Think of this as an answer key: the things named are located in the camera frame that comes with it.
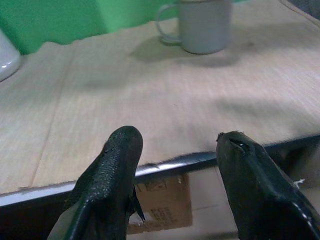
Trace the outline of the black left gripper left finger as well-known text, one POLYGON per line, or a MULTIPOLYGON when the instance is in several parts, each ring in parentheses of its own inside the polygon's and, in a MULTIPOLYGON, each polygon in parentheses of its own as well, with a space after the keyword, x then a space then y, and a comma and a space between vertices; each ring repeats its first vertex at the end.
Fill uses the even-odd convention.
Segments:
POLYGON ((145 216, 135 189, 143 149, 137 128, 116 129, 80 175, 47 240, 127 240, 130 216, 145 216))

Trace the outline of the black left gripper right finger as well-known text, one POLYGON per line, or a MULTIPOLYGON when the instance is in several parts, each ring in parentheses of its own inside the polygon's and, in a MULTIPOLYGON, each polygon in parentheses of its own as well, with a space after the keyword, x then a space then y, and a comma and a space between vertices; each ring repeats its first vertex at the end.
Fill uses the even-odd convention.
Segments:
POLYGON ((320 240, 320 214, 262 145, 239 131, 216 141, 239 240, 320 240))

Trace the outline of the brown cardboard box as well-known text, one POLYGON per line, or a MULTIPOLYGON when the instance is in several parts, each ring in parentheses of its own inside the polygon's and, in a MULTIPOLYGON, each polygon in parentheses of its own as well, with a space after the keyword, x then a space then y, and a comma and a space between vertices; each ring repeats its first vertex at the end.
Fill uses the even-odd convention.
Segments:
POLYGON ((135 185, 145 221, 129 218, 127 233, 140 234, 189 227, 193 224, 189 176, 155 178, 135 185))

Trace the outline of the beige woven table cloth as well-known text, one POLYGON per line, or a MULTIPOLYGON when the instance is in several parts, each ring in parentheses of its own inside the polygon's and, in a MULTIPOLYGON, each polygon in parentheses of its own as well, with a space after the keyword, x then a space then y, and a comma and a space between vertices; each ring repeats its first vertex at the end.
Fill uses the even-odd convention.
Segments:
POLYGON ((250 0, 214 54, 162 44, 153 22, 44 43, 0 83, 0 195, 75 181, 124 125, 143 136, 141 165, 211 151, 220 132, 320 133, 320 22, 250 0))

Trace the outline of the white ceramic bowl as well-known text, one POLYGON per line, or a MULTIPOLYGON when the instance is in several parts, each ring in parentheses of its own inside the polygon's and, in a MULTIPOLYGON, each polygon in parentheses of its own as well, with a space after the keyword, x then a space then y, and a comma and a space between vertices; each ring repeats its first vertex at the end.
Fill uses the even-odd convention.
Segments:
POLYGON ((20 52, 0 28, 0 82, 19 69, 21 60, 20 52))

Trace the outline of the green cloth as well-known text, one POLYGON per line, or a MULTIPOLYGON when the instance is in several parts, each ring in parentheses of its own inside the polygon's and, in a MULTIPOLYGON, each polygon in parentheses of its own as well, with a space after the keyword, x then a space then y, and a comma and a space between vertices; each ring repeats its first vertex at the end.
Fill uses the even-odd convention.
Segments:
POLYGON ((154 22, 178 0, 0 0, 0 35, 21 55, 154 22))

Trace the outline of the grey metal mug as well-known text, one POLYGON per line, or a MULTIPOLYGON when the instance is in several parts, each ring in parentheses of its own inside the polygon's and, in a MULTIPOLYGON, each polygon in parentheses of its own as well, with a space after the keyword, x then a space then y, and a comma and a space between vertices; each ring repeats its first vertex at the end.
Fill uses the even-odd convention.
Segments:
POLYGON ((233 0, 177 0, 159 8, 155 24, 168 44, 180 44, 191 54, 216 53, 228 45, 232 8, 233 0), (177 8, 178 35, 166 33, 160 25, 162 14, 172 8, 177 8))

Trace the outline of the black metal table frame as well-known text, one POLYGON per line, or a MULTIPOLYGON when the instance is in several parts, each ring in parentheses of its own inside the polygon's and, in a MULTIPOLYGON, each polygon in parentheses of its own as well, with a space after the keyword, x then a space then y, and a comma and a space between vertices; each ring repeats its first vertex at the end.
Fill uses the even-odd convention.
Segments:
MULTIPOLYGON (((281 150, 297 150, 320 142, 320 134, 314 136, 303 137, 300 139, 270 144, 263 146, 272 160, 281 169, 280 162, 276 155, 281 150)), ((135 174, 135 182, 140 183, 150 180, 153 177, 168 177, 184 172, 198 170, 204 167, 218 166, 216 152, 200 152, 191 153, 167 160, 159 164, 147 164, 140 166, 135 174)))

